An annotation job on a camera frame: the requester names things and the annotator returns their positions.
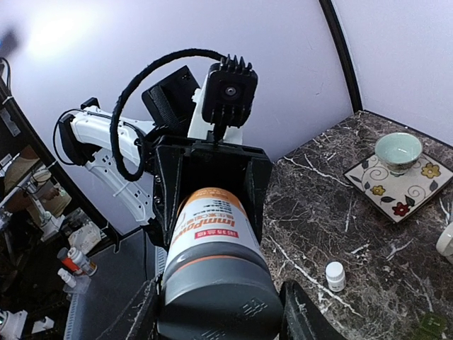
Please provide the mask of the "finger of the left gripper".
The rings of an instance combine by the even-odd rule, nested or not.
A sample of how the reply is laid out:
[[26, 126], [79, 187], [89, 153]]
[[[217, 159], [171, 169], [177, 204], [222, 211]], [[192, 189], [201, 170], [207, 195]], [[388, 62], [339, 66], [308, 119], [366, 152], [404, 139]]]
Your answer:
[[266, 155], [251, 158], [246, 167], [244, 207], [259, 244], [263, 235], [263, 206], [272, 168], [273, 164]]
[[154, 188], [160, 203], [155, 202], [154, 207], [161, 228], [159, 244], [170, 244], [176, 225], [183, 165], [181, 152], [179, 147], [164, 144], [156, 148], [156, 172], [160, 181]]

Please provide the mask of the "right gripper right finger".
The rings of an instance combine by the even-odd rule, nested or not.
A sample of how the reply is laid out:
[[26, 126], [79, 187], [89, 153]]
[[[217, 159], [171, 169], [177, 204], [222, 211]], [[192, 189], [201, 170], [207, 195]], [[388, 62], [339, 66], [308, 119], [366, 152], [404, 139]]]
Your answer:
[[279, 296], [284, 307], [279, 339], [345, 340], [298, 282], [286, 280], [280, 288]]

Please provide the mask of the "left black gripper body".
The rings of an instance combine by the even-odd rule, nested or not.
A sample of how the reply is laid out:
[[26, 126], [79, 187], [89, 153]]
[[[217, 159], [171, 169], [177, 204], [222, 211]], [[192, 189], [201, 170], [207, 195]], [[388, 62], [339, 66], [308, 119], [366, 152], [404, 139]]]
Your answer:
[[[247, 164], [253, 157], [259, 157], [260, 155], [267, 156], [263, 149], [255, 147], [224, 143], [215, 144], [204, 140], [164, 135], [155, 144], [151, 157], [151, 173], [154, 177], [154, 214], [156, 210], [154, 207], [155, 202], [160, 203], [160, 199], [155, 193], [154, 188], [156, 183], [160, 181], [156, 172], [156, 148], [159, 145], [170, 145], [182, 149], [183, 165], [178, 208], [190, 194], [208, 187], [221, 188], [229, 191], [239, 199], [244, 207], [246, 203], [244, 181]], [[159, 221], [156, 219], [155, 214], [155, 218], [151, 221], [151, 242], [155, 246], [167, 248], [170, 244], [159, 244], [160, 231]]]

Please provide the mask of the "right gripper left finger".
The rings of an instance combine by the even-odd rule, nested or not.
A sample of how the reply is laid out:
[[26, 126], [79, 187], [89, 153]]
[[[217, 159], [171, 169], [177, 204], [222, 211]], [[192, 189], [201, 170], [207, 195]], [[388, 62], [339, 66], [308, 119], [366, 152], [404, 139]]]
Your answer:
[[158, 304], [156, 281], [145, 281], [102, 339], [153, 339]]

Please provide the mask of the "orange pill bottle grey cap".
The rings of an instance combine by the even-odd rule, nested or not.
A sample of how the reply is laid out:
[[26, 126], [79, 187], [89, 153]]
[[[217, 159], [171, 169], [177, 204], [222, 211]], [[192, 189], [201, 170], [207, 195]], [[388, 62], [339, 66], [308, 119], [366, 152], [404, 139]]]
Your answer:
[[283, 307], [249, 219], [232, 193], [184, 202], [168, 251], [157, 321], [162, 339], [274, 339]]

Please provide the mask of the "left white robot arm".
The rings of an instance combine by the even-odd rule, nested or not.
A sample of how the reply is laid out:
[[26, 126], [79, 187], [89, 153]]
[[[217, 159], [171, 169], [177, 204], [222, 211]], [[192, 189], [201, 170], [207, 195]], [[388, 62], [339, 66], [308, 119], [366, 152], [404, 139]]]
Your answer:
[[213, 64], [203, 85], [182, 67], [143, 93], [151, 120], [119, 122], [119, 152], [110, 145], [112, 116], [96, 98], [59, 119], [63, 150], [113, 190], [158, 247], [169, 248], [183, 202], [211, 187], [239, 199], [261, 239], [272, 164], [241, 143], [257, 84], [251, 65], [232, 60]]

